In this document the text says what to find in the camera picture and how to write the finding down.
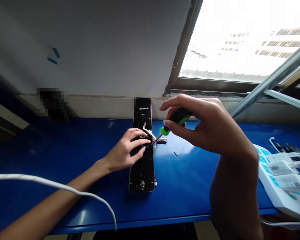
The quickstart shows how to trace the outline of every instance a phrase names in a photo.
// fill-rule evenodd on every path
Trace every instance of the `screwdriver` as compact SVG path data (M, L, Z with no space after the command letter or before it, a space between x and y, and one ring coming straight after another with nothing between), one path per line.
M189 117L191 116L192 111L188 110L186 108L183 107L178 107L170 116L170 118L168 120L173 121L178 123L179 125L184 124ZM162 135L167 136L169 134L171 130L167 127L164 126L161 128L161 134L159 135L159 137L156 138L156 140L154 140L150 146L152 146Z

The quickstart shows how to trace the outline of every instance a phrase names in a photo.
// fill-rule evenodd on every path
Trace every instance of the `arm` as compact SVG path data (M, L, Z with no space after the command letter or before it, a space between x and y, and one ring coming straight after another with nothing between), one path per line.
M210 189L211 221L221 239L263 239L257 202L256 148L232 119L220 100L184 94L170 98L160 110L182 106L201 120L195 130L165 120L171 131L191 144L220 154Z
M131 142L133 138L141 135L147 136L138 128L128 129L122 139L104 158L98 160L67 185L78 191L87 191L94 182L105 175L131 167L142 157L145 148L142 148L132 157L129 154L130 151L137 146L151 142L147 139ZM56 191L2 230L0 240L43 239L79 199L80 196L74 193L65 190Z

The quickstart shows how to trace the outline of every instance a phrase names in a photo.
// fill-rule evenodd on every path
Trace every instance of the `forearm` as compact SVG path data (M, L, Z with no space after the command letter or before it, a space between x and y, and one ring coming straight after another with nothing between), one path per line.
M221 239L262 239L256 188L258 157L220 157L211 185L211 220Z
M108 173L103 160L99 160L67 185L78 191L87 191ZM79 195L66 190L56 191L0 232L0 240L43 239L79 199Z

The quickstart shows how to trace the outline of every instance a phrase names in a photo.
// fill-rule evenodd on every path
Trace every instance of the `window frame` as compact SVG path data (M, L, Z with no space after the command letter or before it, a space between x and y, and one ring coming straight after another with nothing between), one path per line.
M171 94L185 93L188 95L245 97L254 88L256 88L259 83L236 82L230 80L208 78L179 77L183 60L186 56L202 3L203 0L191 0L191 6L189 8L186 23L181 34L180 43L177 47L169 81L162 96L168 97ZM296 86L300 84L299 70L298 73L299 74L297 79L295 79L295 76L290 76L288 79L285 79L283 83L274 87L273 90L280 91L284 94L288 94L291 97L300 99L300 88L296 88Z

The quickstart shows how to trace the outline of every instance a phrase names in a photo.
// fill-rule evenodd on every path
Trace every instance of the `blue table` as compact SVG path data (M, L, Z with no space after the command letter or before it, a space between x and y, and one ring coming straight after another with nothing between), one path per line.
M159 135L162 121L153 121ZM194 129L198 122L188 122ZM240 123L255 144L272 149L268 139L300 148L300 125ZM104 157L123 133L132 126L129 119L72 119L69 124L52 124L40 118L0 149L0 173L37 175L68 183L95 161ZM152 193L129 193L129 169L112 173L91 189L109 202L118 228L203 221L210 218L209 189L219 155L194 147L173 135L154 154L158 182ZM55 191L54 188L24 181L0 181L0 231ZM273 214L273 207L259 182L260 214ZM60 221L52 234L113 229L107 207L84 197Z

